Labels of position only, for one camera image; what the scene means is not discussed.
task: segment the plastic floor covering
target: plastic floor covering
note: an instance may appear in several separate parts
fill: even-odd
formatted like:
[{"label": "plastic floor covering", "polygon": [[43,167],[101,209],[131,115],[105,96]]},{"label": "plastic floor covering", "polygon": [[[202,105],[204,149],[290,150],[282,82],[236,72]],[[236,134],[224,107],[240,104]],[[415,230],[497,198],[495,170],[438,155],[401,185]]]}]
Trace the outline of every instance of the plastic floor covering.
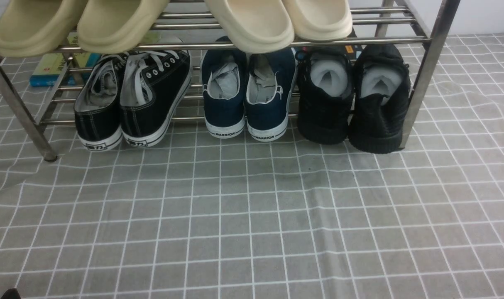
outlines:
[{"label": "plastic floor covering", "polygon": [[[414,79],[423,51],[400,50]],[[33,114],[50,93],[28,86],[37,61],[4,64]],[[259,143],[176,123],[157,147],[98,154],[74,127],[46,134],[51,164],[0,96],[0,295],[504,298],[504,34],[448,39],[390,155],[293,128]]]}]

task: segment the beige slide sandal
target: beige slide sandal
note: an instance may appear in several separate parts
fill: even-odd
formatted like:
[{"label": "beige slide sandal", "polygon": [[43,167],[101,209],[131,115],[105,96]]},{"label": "beige slide sandal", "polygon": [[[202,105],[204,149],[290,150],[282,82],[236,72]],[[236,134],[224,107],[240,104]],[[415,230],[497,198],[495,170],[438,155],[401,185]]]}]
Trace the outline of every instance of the beige slide sandal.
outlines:
[{"label": "beige slide sandal", "polygon": [[307,40],[346,38],[352,32],[348,0],[284,0],[298,36]]},{"label": "beige slide sandal", "polygon": [[0,19],[0,54],[29,57],[58,47],[75,28],[87,0],[11,0]]},{"label": "beige slide sandal", "polygon": [[79,45],[115,54],[136,47],[169,0],[89,0],[78,25]]},{"label": "beige slide sandal", "polygon": [[294,41],[291,19],[281,0],[205,0],[233,44],[260,54],[284,49]]}]

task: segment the metal shoe rack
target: metal shoe rack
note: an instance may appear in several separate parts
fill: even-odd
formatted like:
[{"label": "metal shoe rack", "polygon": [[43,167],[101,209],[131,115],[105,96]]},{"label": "metal shoe rack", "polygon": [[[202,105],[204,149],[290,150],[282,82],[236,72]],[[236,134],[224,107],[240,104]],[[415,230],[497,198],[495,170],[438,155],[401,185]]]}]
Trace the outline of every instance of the metal shoe rack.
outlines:
[{"label": "metal shoe rack", "polygon": [[[171,0],[171,2],[203,2],[203,0]],[[411,44],[421,43],[425,49],[425,54],[413,86],[411,93],[411,104],[409,107],[406,121],[404,123],[404,138],[401,147],[404,148],[409,134],[413,128],[414,121],[421,107],[422,100],[427,92],[431,77],[435,70],[438,58],[442,52],[444,42],[448,36],[451,24],[457,12],[460,0],[442,0],[440,11],[438,12],[433,30],[430,31],[422,23],[420,15],[411,4],[411,0],[383,0],[381,7],[370,8],[353,8],[351,13],[354,16],[354,25],[377,25],[375,37],[371,38],[347,38],[343,40],[334,40],[330,42],[309,42],[297,39],[291,44],[294,47],[313,47],[313,46],[343,46],[343,45],[368,45],[368,44]],[[391,17],[391,14],[402,14],[402,17]],[[379,15],[379,17],[369,17],[368,15]],[[220,25],[215,21],[210,12],[203,13],[162,13],[159,17],[160,21],[175,20],[173,23],[157,22],[153,25],[152,30],[209,30],[220,29]],[[387,26],[391,24],[410,24],[414,31],[414,36],[410,37],[386,37]],[[210,42],[197,44],[155,44],[141,45],[136,47],[136,51],[144,50],[172,50],[172,49],[187,49],[187,50],[207,50],[207,49],[232,49],[233,44],[227,42]],[[76,97],[64,96],[69,91],[81,91],[83,89],[83,79],[81,74],[91,72],[89,68],[81,68],[73,59],[74,53],[84,52],[77,46],[59,46],[52,53],[62,53],[68,65],[64,68],[60,78],[56,82],[53,93],[42,108],[41,113],[36,119],[32,117],[21,100],[18,92],[14,89],[9,78],[3,72],[0,66],[0,91],[7,101],[8,106],[12,109],[15,116],[18,118],[25,131],[28,133],[38,151],[43,155],[46,161],[55,161],[56,153],[43,132],[48,125],[74,125],[74,119],[52,119],[51,116],[58,104],[72,104]],[[76,86],[64,85],[66,79],[71,74],[76,82]],[[199,90],[201,84],[192,84],[192,90]],[[293,93],[294,97],[298,97],[298,93]],[[201,100],[202,95],[188,94],[184,100]],[[297,113],[291,113],[290,116],[296,117]],[[198,121],[203,120],[202,116],[192,115],[190,117],[175,117],[174,121]]]}]

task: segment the black knit sneaker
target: black knit sneaker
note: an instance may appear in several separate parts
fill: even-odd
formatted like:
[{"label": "black knit sneaker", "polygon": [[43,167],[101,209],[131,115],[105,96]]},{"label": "black knit sneaker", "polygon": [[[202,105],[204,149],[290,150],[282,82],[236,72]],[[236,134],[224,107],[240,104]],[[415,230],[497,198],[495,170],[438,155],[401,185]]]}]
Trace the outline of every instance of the black knit sneaker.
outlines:
[{"label": "black knit sneaker", "polygon": [[410,102],[408,67],[392,44],[368,45],[357,59],[355,112],[348,138],[358,150],[388,154],[400,147]]},{"label": "black knit sneaker", "polygon": [[77,133],[89,151],[108,151],[121,143],[119,97],[127,59],[127,54],[102,57],[75,101]]},{"label": "black knit sneaker", "polygon": [[163,139],[192,74],[189,51],[147,51],[128,59],[121,127],[130,145],[150,147]]},{"label": "black knit sneaker", "polygon": [[343,142],[353,102],[350,61],[334,47],[300,51],[296,57],[300,134],[320,144]]}]

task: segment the white wall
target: white wall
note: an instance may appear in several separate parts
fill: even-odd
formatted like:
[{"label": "white wall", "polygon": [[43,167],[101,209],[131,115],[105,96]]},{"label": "white wall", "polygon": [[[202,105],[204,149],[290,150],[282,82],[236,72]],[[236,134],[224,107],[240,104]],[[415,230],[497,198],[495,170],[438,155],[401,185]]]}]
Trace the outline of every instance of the white wall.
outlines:
[{"label": "white wall", "polygon": [[[382,0],[349,0],[352,7],[380,6]],[[432,27],[440,0],[411,0],[423,21],[428,27]],[[0,0],[0,15],[9,0]],[[200,10],[205,10],[202,4],[196,4]],[[357,27],[360,36],[372,35],[375,26]],[[389,35],[409,35],[412,30],[409,25],[391,25]],[[455,23],[451,30],[452,34],[481,34],[504,32],[504,0],[462,0]]]}]

